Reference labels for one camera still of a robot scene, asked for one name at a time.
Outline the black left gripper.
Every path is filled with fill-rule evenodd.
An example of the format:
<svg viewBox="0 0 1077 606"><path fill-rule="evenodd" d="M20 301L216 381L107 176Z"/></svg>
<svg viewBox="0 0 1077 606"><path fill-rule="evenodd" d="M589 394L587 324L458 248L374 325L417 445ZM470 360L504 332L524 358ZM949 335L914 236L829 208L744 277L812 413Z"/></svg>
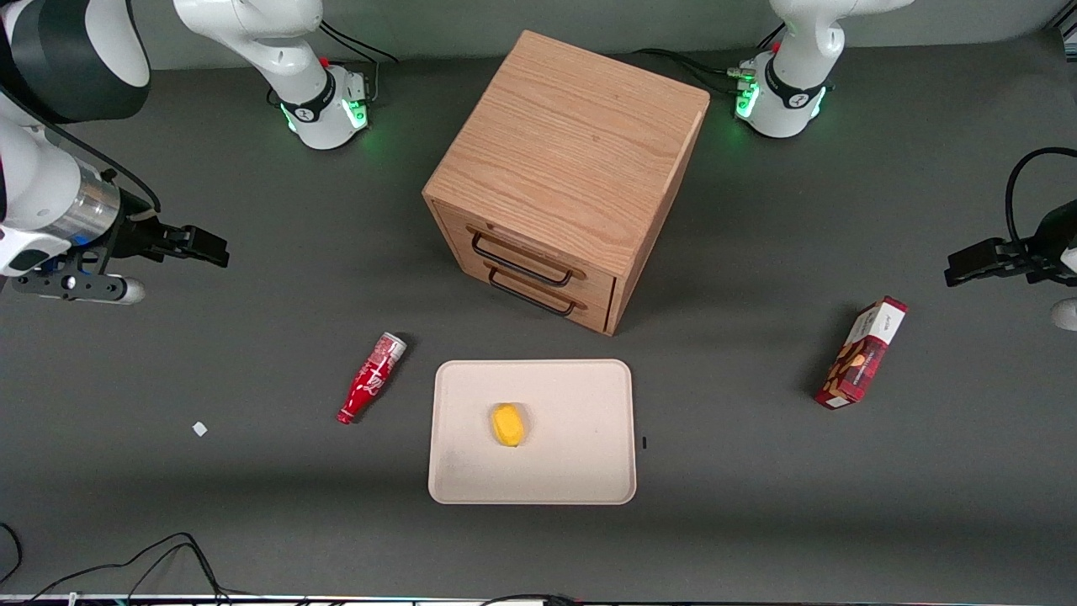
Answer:
<svg viewBox="0 0 1077 606"><path fill-rule="evenodd" d="M988 238L947 256L945 280L954 288L976 279L1022 277L1027 283L1076 280L1076 200L1045 215L1039 224L1039 252L1035 256L1024 239Z"/></svg>

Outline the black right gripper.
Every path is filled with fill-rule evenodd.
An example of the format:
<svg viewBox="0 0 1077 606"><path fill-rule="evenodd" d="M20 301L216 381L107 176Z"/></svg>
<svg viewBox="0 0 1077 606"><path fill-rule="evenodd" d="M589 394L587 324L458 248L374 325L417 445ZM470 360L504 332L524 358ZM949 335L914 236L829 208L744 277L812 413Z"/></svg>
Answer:
<svg viewBox="0 0 1077 606"><path fill-rule="evenodd" d="M120 192L118 202L118 220L104 245L110 258L195 258L219 268L230 264L227 241L215 234L197 226L160 223L153 206L130 192Z"/></svg>

